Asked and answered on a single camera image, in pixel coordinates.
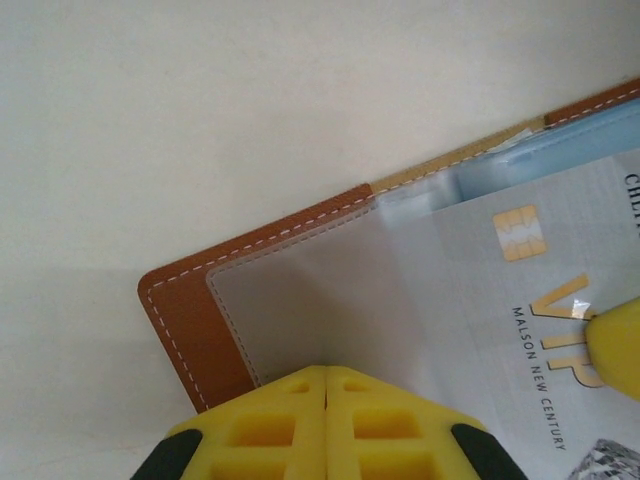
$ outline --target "brown leather wallet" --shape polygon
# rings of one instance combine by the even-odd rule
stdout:
[[[234,332],[233,322],[225,315],[225,306],[216,302],[212,294],[216,285],[210,271],[230,264],[242,265],[245,257],[256,258],[262,251],[273,251],[279,245],[295,245],[366,215],[378,195],[468,161],[524,129],[554,129],[638,97],[640,79],[635,79],[147,273],[138,286],[140,300],[196,410],[202,412],[265,380],[253,368],[248,347],[238,341],[238,332]]]

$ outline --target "white table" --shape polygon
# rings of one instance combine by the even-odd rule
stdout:
[[[128,478],[193,414],[143,273],[638,75],[639,45],[636,0],[0,2],[0,477]]]

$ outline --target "white stitching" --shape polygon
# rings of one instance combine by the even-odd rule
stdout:
[[[215,274],[217,275],[218,273],[226,272],[227,270],[230,270],[232,268],[236,268],[236,267],[239,267],[241,265],[246,265],[248,263],[255,262],[256,260],[258,260],[260,258],[264,258],[266,256],[269,256],[269,255],[272,255],[274,253],[280,252],[280,251],[285,250],[287,248],[293,247],[294,245],[298,245],[299,243],[305,242],[307,240],[311,240],[312,238],[315,238],[318,235],[322,235],[323,233],[327,233],[327,232],[329,232],[331,230],[334,230],[334,229],[336,229],[338,227],[342,227],[343,225],[351,223],[352,221],[357,220],[358,218],[364,217],[365,215],[371,213],[375,209],[376,209],[376,206],[375,205],[371,205],[371,206],[361,210],[360,212],[358,212],[357,215],[354,215],[353,217],[348,218],[347,220],[343,220],[343,221],[334,223],[333,225],[329,225],[328,227],[323,228],[322,230],[316,230],[316,231],[314,231],[313,233],[310,233],[310,234],[301,234],[294,242],[287,243],[286,245],[283,245],[281,247],[275,248],[273,250],[271,250],[271,249],[263,250],[259,254],[252,255],[250,258],[249,258],[249,256],[241,257],[241,259],[237,259],[237,260],[241,260],[241,261],[229,262],[229,263],[225,264],[226,266],[217,269]]]
[[[156,316],[158,317],[158,321],[160,322],[160,325],[162,325],[162,328],[164,328],[165,333],[167,334],[167,336],[169,338],[171,338],[171,334],[169,333],[169,329],[167,328],[167,326],[164,324],[164,320],[162,319],[162,315],[160,315],[160,313],[158,312],[158,308],[156,307],[156,305],[153,303],[153,300],[151,299],[151,290],[153,288],[154,287],[151,287],[150,289],[147,290],[147,300],[149,301],[149,304],[151,305],[151,307],[152,307],[153,311],[155,312]],[[191,383],[193,384],[194,388],[196,389],[196,392],[198,393],[198,396],[200,398],[200,401],[204,405],[204,408],[209,409],[209,404],[207,403],[207,401],[204,399],[204,396],[200,392],[200,388],[198,387],[198,383],[193,378],[193,375],[191,374],[191,371],[189,370],[189,367],[187,366],[187,362],[184,361],[184,358],[182,357],[182,353],[180,353],[180,350],[178,349],[178,346],[176,345],[176,342],[173,340],[173,338],[171,338],[171,345],[173,346],[174,350],[176,351],[176,354],[178,355],[178,358],[182,361],[182,366],[184,367],[185,372],[187,372],[187,375],[189,376],[189,380],[191,380]]]
[[[623,99],[623,98],[625,98],[625,97],[628,97],[628,96],[630,96],[630,95],[633,95],[634,93],[637,93],[638,91],[640,91],[640,88],[634,88],[634,89],[632,89],[632,90],[628,91],[627,93],[623,93],[623,94],[621,94],[621,95],[618,95],[618,96],[617,96],[617,97],[615,97],[615,98],[610,98],[610,99],[608,99],[608,100],[606,100],[606,101],[604,101],[604,102],[601,102],[601,103],[599,103],[599,104],[597,104],[597,105],[595,105],[595,106],[593,106],[593,107],[586,108],[586,109],[584,109],[584,110],[583,110],[582,112],[580,112],[580,113],[576,113],[576,114],[570,115],[569,117],[561,118],[561,119],[559,119],[559,120],[555,121],[554,123],[551,123],[551,124],[549,124],[549,125],[545,125],[545,126],[543,126],[543,127],[541,127],[541,128],[538,128],[538,129],[534,130],[534,131],[533,131],[533,133],[537,133],[537,132],[539,132],[539,131],[541,131],[541,130],[544,130],[544,129],[553,128],[553,127],[555,127],[555,126],[557,126],[557,125],[560,125],[561,123],[568,122],[568,121],[573,120],[573,119],[575,119],[575,118],[577,118],[577,117],[581,117],[581,116],[586,115],[586,114],[588,114],[588,113],[591,113],[591,112],[593,112],[593,111],[599,110],[599,109],[601,109],[601,108],[602,108],[603,106],[605,106],[605,105],[609,105],[610,103],[613,103],[613,102],[614,102],[614,101],[616,101],[616,100],[622,100],[622,99]],[[318,220],[320,220],[320,219],[322,219],[322,218],[326,217],[327,215],[333,215],[333,214],[335,214],[335,213],[338,213],[338,211],[339,211],[339,210],[345,210],[345,209],[348,209],[348,208],[350,208],[350,207],[352,207],[352,206],[355,206],[355,205],[357,205],[357,204],[359,204],[359,203],[362,203],[362,202],[363,202],[363,201],[365,201],[365,200],[369,200],[369,199],[371,199],[371,198],[374,198],[374,197],[376,197],[377,195],[380,195],[380,194],[383,194],[383,193],[386,193],[386,192],[389,192],[389,191],[395,190],[396,188],[402,187],[402,186],[404,186],[404,185],[409,185],[410,183],[416,182],[416,181],[418,181],[418,180],[422,180],[422,179],[423,179],[423,178],[425,178],[425,177],[428,177],[428,176],[430,176],[430,175],[434,175],[434,174],[436,174],[436,173],[438,173],[438,172],[440,172],[440,171],[442,171],[442,170],[445,170],[445,169],[447,169],[447,168],[453,167],[454,165],[458,165],[458,164],[460,164],[460,163],[463,163],[463,162],[466,162],[466,161],[468,161],[468,160],[471,160],[471,159],[473,159],[473,158],[475,158],[475,157],[477,157],[477,156],[479,156],[479,155],[482,155],[483,153],[485,153],[485,151],[476,152],[476,153],[474,153],[473,155],[469,155],[469,156],[467,156],[467,157],[465,157],[465,158],[463,158],[463,159],[461,159],[461,160],[458,160],[458,161],[456,161],[456,162],[452,162],[452,163],[449,163],[449,164],[447,164],[447,165],[443,165],[442,167],[437,168],[437,169],[435,169],[435,170],[429,171],[429,172],[427,172],[427,173],[424,173],[424,174],[419,175],[419,176],[417,176],[417,177],[411,178],[411,179],[409,179],[409,180],[405,180],[405,181],[403,181],[403,182],[400,182],[400,183],[398,183],[398,184],[396,184],[396,185],[393,185],[393,186],[391,186],[391,187],[388,187],[388,188],[382,189],[382,190],[377,191],[377,192],[375,192],[375,193],[371,193],[371,194],[367,195],[366,197],[363,197],[363,198],[359,198],[359,199],[357,199],[357,200],[354,200],[351,204],[346,204],[346,205],[344,205],[344,206],[340,207],[340,209],[332,210],[332,211],[331,211],[331,212],[329,212],[329,213],[321,213],[321,214],[319,214],[315,219],[309,219],[309,220],[306,220],[306,221],[304,222],[304,225],[311,225],[312,223],[317,222]],[[306,239],[308,239],[308,238],[313,238],[313,237],[314,237],[314,236],[316,236],[316,235],[319,235],[319,234],[321,234],[321,233],[327,232],[327,231],[329,231],[329,230],[331,230],[331,229],[333,229],[333,228],[336,228],[336,227],[337,227],[337,226],[339,226],[339,225],[343,225],[343,224],[344,224],[344,223],[342,223],[342,224],[337,224],[337,225],[332,226],[331,228],[329,228],[329,229],[327,229],[327,230],[322,230],[322,231],[320,231],[320,232],[317,232],[315,235],[312,235],[312,236],[310,236],[310,237],[305,237],[305,240],[306,240]],[[303,224],[298,224],[298,225],[295,225],[294,227],[291,227],[290,229],[285,229],[285,230],[281,231],[279,235],[280,235],[280,236],[288,235],[288,234],[289,234],[289,233],[291,233],[293,230],[297,230],[298,228],[302,227],[302,225],[303,225]],[[276,239],[277,237],[278,237],[277,235],[272,235],[272,236],[270,236],[267,240],[274,240],[274,239]],[[249,250],[249,249],[251,249],[251,248],[255,247],[256,245],[260,245],[260,244],[261,244],[261,243],[263,243],[263,242],[264,242],[264,239],[257,240],[257,241],[256,241],[256,242],[254,242],[253,244],[245,245],[244,247],[242,247],[242,250]],[[163,320],[163,318],[162,318],[162,315],[160,315],[160,312],[158,311],[157,306],[153,303],[153,300],[152,300],[152,298],[151,298],[151,291],[152,291],[153,289],[156,289],[156,288],[158,288],[158,287],[160,287],[160,286],[164,285],[165,283],[173,282],[173,281],[177,280],[178,278],[181,278],[181,277],[183,277],[183,276],[185,276],[185,275],[188,275],[189,273],[192,273],[192,272],[195,272],[195,271],[197,271],[197,270],[200,270],[200,269],[201,269],[201,268],[203,268],[205,265],[206,265],[206,266],[210,266],[210,265],[213,265],[213,264],[215,264],[215,263],[218,263],[218,262],[220,262],[220,261],[222,261],[222,260],[225,260],[225,259],[229,258],[230,256],[235,255],[235,254],[236,254],[236,253],[238,253],[239,251],[240,251],[240,249],[236,248],[235,250],[232,250],[232,251],[231,251],[231,252],[229,252],[228,254],[225,254],[225,255],[222,255],[222,256],[218,257],[216,260],[210,260],[210,261],[206,262],[206,263],[205,263],[205,264],[203,264],[203,265],[197,265],[197,266],[195,266],[195,267],[193,267],[193,268],[191,268],[191,269],[189,269],[189,270],[185,270],[185,271],[181,272],[179,275],[176,275],[176,276],[170,277],[170,278],[168,278],[168,279],[166,279],[166,280],[163,280],[163,281],[160,281],[160,282],[154,283],[154,284],[151,286],[151,288],[149,288],[149,289],[147,290],[147,300],[148,300],[148,302],[149,302],[149,305],[151,306],[151,308],[152,308],[153,312],[155,313],[155,315],[156,315],[156,317],[157,317],[157,319],[158,319],[158,322],[160,323],[160,325],[162,326],[162,328],[165,330],[165,333],[166,333],[167,337],[171,339],[171,344],[172,344],[173,348],[175,349],[176,354],[178,355],[178,358],[180,358],[180,360],[182,361],[182,365],[183,365],[183,367],[184,367],[184,369],[185,369],[185,371],[186,371],[187,375],[189,376],[189,379],[191,380],[191,383],[193,384],[193,386],[194,386],[194,388],[195,388],[196,392],[198,393],[198,396],[199,396],[200,400],[202,401],[202,404],[205,406],[205,408],[206,408],[206,409],[208,409],[208,408],[209,408],[209,404],[207,403],[207,401],[205,400],[204,396],[203,396],[203,395],[202,395],[202,393],[200,392],[200,388],[198,387],[198,384],[196,383],[195,379],[193,378],[193,375],[191,374],[191,372],[190,372],[190,370],[189,370],[189,367],[187,366],[187,363],[186,363],[186,362],[184,361],[184,359],[182,358],[182,354],[180,353],[180,351],[179,351],[179,349],[178,349],[178,347],[177,347],[177,345],[176,345],[175,341],[174,341],[174,340],[173,340],[173,338],[171,337],[171,334],[169,333],[169,329],[168,329],[168,328],[167,328],[167,326],[165,325],[164,320]]]

